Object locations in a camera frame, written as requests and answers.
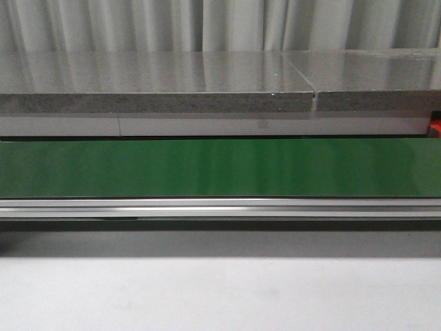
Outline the green conveyor belt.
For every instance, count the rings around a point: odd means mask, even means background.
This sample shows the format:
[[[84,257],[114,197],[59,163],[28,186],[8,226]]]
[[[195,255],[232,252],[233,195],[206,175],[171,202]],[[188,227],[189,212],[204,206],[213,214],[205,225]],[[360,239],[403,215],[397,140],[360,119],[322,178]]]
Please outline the green conveyor belt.
[[[1,196],[438,197],[440,140],[4,141]]]

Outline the grey stone slab shelf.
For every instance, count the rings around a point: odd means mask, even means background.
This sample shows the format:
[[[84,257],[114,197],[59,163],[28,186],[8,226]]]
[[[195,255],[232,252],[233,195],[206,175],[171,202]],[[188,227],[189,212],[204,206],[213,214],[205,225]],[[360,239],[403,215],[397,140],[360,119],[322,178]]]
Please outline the grey stone slab shelf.
[[[438,49],[1,54],[4,114],[439,109]]]

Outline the red plastic tray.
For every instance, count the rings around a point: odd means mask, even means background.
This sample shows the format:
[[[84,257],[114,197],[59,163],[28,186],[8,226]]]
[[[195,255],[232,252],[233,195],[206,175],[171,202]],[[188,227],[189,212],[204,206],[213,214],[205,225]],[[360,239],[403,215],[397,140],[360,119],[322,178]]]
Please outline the red plastic tray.
[[[441,138],[441,120],[434,119],[429,123],[428,137]]]

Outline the grey curtain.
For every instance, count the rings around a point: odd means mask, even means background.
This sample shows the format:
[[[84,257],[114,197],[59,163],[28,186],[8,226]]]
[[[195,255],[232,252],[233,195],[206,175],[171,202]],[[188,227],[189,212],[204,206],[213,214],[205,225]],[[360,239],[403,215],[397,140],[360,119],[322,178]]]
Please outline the grey curtain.
[[[5,52],[439,46],[439,1],[1,2]]]

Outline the aluminium conveyor side rail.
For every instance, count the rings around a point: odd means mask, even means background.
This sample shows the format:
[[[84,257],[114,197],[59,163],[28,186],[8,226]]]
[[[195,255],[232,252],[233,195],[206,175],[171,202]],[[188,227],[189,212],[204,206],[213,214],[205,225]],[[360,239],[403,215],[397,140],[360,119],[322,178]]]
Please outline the aluminium conveyor side rail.
[[[3,199],[1,217],[24,218],[422,218],[439,198]]]

